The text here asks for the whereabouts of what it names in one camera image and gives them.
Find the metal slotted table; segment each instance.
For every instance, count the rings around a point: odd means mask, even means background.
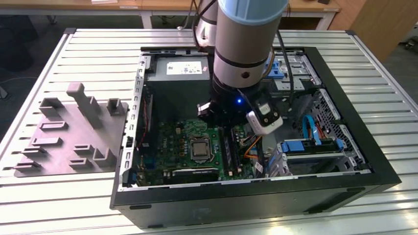
[[[418,233],[418,108],[357,38],[343,31],[283,31],[286,46],[317,47],[402,183],[331,213],[202,226],[171,234]],[[142,231],[110,209],[115,173],[15,178],[9,170],[41,119],[44,97],[71,102],[70,82],[83,82],[99,102],[131,105],[140,48],[191,46],[191,31],[78,29],[64,34],[0,144],[0,234],[135,234]]]

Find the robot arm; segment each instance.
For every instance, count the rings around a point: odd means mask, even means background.
[[[283,123],[268,93],[260,91],[260,80],[287,0],[218,0],[218,4],[211,102],[198,107],[199,118],[219,126],[248,121],[255,134],[266,135]],[[208,23],[211,12],[199,26]]]

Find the workbench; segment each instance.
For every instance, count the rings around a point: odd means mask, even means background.
[[[119,0],[92,5],[91,0],[0,0],[0,15],[136,15],[144,28],[152,28],[151,16],[186,16],[190,3],[191,0]],[[315,0],[290,0],[290,13],[286,10],[283,17],[321,18],[317,30],[327,30],[339,10],[333,1],[326,5]]]
[[[357,36],[345,31],[282,31],[289,47],[317,47],[402,183],[330,213],[174,227],[163,234],[369,234],[418,229],[418,107]],[[45,97],[71,102],[83,82],[98,102],[130,105],[140,48],[192,47],[190,30],[78,29],[63,35],[0,144],[0,234],[134,234],[142,231],[110,209],[115,173],[15,178]]]

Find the green motherboard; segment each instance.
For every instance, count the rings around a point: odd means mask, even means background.
[[[234,128],[236,139],[246,138],[242,126]],[[207,161],[192,160],[191,143],[206,140],[210,146],[210,159]],[[144,159],[146,179],[150,185],[163,185],[163,171],[187,168],[216,168],[219,169],[219,181],[254,178],[252,165],[250,161],[242,165],[242,172],[231,174],[224,171],[220,150],[220,138],[218,128],[207,128],[200,120],[186,120],[179,122],[160,122],[158,127],[156,157]]]

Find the floor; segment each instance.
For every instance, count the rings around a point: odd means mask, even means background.
[[[11,94],[7,100],[0,100],[0,140],[8,130],[20,106],[29,94],[36,77],[49,59],[51,53],[60,40],[64,29],[75,28],[142,28],[142,21],[136,16],[57,16],[57,23],[48,24],[44,16],[31,16],[33,27],[39,38],[27,43],[31,55],[33,56],[32,66],[21,72],[11,73],[0,68],[0,85]],[[182,25],[183,16],[172,19],[152,17],[155,28],[176,28]],[[418,102],[418,53],[405,50],[398,46],[387,61],[383,63],[401,86]],[[4,82],[13,77],[27,77]]]

